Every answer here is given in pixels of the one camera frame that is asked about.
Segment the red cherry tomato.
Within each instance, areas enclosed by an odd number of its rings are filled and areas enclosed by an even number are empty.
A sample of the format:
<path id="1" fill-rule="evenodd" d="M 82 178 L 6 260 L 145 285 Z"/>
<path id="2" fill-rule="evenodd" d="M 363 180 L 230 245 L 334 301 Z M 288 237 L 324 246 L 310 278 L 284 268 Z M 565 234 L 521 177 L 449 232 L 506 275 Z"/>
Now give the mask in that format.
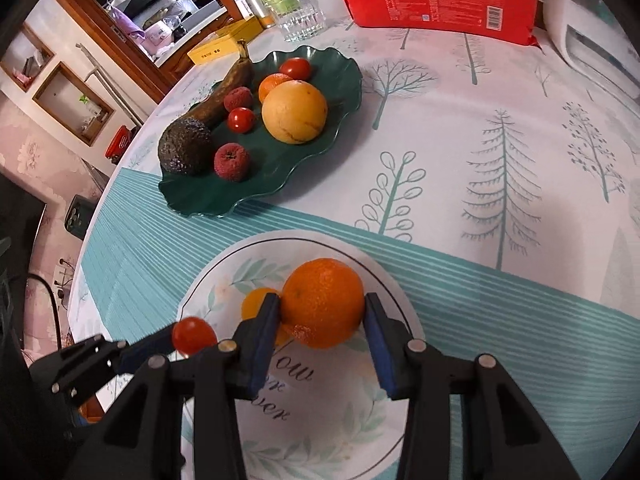
<path id="1" fill-rule="evenodd" d="M 279 67 L 279 73 L 295 80 L 308 80 L 312 72 L 312 66 L 306 58 L 288 58 Z"/>
<path id="2" fill-rule="evenodd" d="M 197 316 L 183 318 L 171 330 L 171 343 L 183 356 L 194 356 L 206 348 L 216 346 L 217 342 L 213 327 Z"/>
<path id="3" fill-rule="evenodd" d="M 235 107 L 228 115 L 227 126 L 237 134 L 250 132 L 255 127 L 256 116 L 247 107 Z"/>

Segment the small yellow kumquat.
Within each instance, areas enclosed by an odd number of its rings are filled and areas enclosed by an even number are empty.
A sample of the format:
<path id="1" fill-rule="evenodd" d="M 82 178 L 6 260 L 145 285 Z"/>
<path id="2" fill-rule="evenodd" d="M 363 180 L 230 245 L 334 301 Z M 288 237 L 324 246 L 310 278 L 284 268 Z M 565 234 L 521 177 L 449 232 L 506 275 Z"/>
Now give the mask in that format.
<path id="1" fill-rule="evenodd" d="M 241 304 L 241 318 L 243 321 L 256 318 L 259 313 L 262 303 L 265 301 L 269 294 L 280 296 L 280 292 L 277 289 L 270 287 L 259 287 L 251 290 L 245 295 Z M 289 344 L 292 341 L 291 336 L 288 334 L 283 324 L 280 323 L 277 330 L 276 341 L 274 345 L 277 348 L 283 347 L 285 344 Z"/>

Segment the dark avocado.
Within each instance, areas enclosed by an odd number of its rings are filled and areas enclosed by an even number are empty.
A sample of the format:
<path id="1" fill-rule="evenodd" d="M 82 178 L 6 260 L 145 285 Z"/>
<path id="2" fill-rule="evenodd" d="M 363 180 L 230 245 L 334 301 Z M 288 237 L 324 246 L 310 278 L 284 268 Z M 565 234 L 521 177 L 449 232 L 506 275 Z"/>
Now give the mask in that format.
<path id="1" fill-rule="evenodd" d="M 160 168 L 171 174 L 203 177 L 212 171 L 215 139 L 204 122 L 180 117 L 160 136 Z"/>

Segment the red lychee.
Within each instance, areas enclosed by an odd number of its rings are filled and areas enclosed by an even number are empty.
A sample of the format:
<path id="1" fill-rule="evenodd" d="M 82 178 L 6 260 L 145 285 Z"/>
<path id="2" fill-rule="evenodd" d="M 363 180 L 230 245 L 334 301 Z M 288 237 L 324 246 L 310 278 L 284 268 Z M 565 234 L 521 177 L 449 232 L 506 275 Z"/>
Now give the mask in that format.
<path id="1" fill-rule="evenodd" d="M 215 153 L 215 174 L 226 181 L 240 182 L 250 169 L 250 154 L 239 143 L 226 143 Z"/>
<path id="2" fill-rule="evenodd" d="M 253 93 L 247 87 L 235 88 L 224 97 L 224 108 L 229 113 L 240 107 L 252 108 L 253 104 Z"/>

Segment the overripe brown banana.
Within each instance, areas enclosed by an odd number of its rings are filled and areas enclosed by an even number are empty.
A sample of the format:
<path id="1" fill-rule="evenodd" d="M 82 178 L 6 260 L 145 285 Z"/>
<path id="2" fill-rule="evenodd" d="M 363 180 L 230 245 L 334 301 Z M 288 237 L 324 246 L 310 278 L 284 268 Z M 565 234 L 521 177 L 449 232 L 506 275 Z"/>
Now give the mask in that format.
<path id="1" fill-rule="evenodd" d="M 238 42 L 239 58 L 231 66 L 230 70 L 220 84 L 213 90 L 209 97 L 195 105 L 184 117 L 199 120 L 204 124 L 212 124 L 220 119 L 226 108 L 224 99 L 236 88 L 246 87 L 254 77 L 253 62 L 250 59 L 247 43 L 245 40 Z"/>

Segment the large yellow orange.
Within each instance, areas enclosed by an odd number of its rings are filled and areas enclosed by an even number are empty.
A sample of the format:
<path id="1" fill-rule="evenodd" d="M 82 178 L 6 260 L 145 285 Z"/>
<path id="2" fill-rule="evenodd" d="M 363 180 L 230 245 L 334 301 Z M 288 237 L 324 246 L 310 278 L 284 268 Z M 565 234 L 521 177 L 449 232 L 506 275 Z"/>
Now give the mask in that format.
<path id="1" fill-rule="evenodd" d="M 329 114 L 324 95 L 312 84 L 290 80 L 272 89 L 262 103 L 262 123 L 285 144 L 305 144 L 323 130 Z"/>

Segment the small orange tangerine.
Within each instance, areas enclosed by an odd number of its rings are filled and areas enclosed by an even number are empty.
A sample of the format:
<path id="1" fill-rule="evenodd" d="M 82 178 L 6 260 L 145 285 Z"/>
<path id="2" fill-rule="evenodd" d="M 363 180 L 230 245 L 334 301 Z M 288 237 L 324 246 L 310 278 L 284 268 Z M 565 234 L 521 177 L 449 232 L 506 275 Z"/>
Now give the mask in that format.
<path id="1" fill-rule="evenodd" d="M 265 77 L 258 87 L 258 99 L 259 102 L 265 102 L 268 94 L 274 89 L 277 88 L 279 84 L 284 84 L 285 82 L 291 81 L 292 78 L 288 75 L 281 73 L 270 74 Z"/>

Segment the teal striped table runner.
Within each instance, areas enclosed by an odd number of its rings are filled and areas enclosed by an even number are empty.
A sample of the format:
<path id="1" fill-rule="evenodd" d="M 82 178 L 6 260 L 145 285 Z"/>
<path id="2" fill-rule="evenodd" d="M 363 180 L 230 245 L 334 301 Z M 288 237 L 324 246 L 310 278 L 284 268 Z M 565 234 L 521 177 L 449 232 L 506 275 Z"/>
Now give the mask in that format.
<path id="1" fill-rule="evenodd" d="M 186 218 L 167 207 L 157 177 L 130 169 L 103 194 L 80 265 L 107 331 L 135 340 L 175 318 L 198 272 L 224 249 L 292 229 L 371 256 L 442 352 L 493 353 L 582 478 L 601 478 L 623 451 L 639 420 L 639 322 L 565 292 L 256 200 L 226 218 Z"/>

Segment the white printed round plate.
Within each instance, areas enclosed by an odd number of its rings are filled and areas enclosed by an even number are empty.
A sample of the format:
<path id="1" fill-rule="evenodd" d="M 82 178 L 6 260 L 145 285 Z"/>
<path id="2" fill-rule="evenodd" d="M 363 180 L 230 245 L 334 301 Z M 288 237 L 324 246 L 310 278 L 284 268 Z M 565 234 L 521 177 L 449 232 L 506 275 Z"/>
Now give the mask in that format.
<path id="1" fill-rule="evenodd" d="M 416 311 L 370 248 L 314 231 L 274 231 L 229 246 L 204 266 L 183 297 L 178 318 L 197 316 L 221 339 L 242 320 L 245 296 L 279 290 L 301 264 L 331 258 L 356 271 L 387 315 L 422 337 Z M 326 350 L 292 338 L 273 351 L 264 388 L 236 404 L 251 479 L 393 479 L 408 404 L 378 385 L 363 330 Z"/>

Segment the red trash bin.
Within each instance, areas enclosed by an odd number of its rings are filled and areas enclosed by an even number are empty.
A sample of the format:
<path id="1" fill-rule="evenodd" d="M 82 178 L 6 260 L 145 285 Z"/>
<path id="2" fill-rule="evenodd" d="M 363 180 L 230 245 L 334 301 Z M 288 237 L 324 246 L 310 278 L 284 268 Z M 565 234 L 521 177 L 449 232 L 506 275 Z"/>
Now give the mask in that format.
<path id="1" fill-rule="evenodd" d="M 117 165 L 129 148 L 134 134 L 126 126 L 120 126 L 113 136 L 104 156 L 112 164 Z"/>

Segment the dark green leaf plate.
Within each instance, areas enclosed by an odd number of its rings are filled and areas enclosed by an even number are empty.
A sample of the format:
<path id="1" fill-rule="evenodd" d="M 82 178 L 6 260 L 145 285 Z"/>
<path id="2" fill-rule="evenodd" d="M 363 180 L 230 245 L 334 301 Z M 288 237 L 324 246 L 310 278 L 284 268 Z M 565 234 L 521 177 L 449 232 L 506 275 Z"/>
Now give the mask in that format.
<path id="1" fill-rule="evenodd" d="M 158 188 L 169 208 L 184 216 L 222 217 L 250 198 L 277 193 L 298 166 L 332 148 L 345 119 L 360 107 L 360 68 L 355 60 L 334 48 L 318 50 L 303 46 L 293 52 L 269 53 L 254 65 L 255 77 L 269 75 L 295 55 L 310 62 L 314 69 L 310 83 L 328 99 L 328 118 L 319 135 L 297 146 L 288 145 L 276 140 L 260 122 L 240 141 L 252 160 L 244 180 L 231 183 L 214 174 L 187 177 L 164 171 Z"/>

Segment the wooden cabinet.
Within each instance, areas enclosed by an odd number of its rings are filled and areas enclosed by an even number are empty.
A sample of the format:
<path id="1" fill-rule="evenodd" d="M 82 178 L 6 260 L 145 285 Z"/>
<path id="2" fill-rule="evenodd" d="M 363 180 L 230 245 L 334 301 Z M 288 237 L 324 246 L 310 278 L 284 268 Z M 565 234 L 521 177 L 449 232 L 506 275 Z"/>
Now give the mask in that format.
<path id="1" fill-rule="evenodd" d="M 193 66 L 188 51 L 241 18 L 234 0 L 56 0 L 154 102 Z"/>

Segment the yellow flat box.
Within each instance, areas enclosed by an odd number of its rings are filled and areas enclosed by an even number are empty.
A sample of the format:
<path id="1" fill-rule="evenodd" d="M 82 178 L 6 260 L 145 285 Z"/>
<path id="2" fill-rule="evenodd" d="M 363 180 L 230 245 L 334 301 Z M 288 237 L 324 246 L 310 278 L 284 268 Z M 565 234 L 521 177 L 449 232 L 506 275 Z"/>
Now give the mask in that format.
<path id="1" fill-rule="evenodd" d="M 195 65 L 201 65 L 229 54 L 240 52 L 239 43 L 246 44 L 259 36 L 264 29 L 262 23 L 251 16 L 248 20 L 237 21 L 213 32 L 207 39 L 188 52 Z"/>

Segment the small metal can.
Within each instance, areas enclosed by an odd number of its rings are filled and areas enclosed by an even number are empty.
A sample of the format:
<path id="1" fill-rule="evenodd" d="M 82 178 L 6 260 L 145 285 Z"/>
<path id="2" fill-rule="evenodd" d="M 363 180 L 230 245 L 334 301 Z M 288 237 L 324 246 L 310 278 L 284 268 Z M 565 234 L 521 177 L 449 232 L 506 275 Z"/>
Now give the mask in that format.
<path id="1" fill-rule="evenodd" d="M 259 23 L 262 25 L 263 29 L 271 28 L 276 24 L 270 10 L 268 9 L 268 6 L 266 6 L 265 3 L 262 2 L 262 0 L 245 1 L 252 11 L 254 17 L 257 18 Z"/>

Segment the white countertop appliance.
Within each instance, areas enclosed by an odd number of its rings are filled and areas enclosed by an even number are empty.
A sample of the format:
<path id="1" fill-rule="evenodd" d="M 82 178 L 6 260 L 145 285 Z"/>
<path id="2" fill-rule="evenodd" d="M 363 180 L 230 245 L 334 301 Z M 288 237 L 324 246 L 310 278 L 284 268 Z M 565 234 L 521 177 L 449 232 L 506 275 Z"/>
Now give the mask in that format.
<path id="1" fill-rule="evenodd" d="M 639 111 L 639 53 L 603 0 L 544 0 L 544 24 L 565 62 Z"/>

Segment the clear drinking glass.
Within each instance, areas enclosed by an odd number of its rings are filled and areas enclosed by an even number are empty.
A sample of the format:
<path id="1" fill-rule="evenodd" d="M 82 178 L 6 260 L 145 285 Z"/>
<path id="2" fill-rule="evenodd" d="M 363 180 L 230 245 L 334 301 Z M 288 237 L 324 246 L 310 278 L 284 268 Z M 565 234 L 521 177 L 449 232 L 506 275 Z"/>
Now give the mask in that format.
<path id="1" fill-rule="evenodd" d="M 286 42 L 303 41 L 326 29 L 318 0 L 279 0 L 271 14 Z"/>

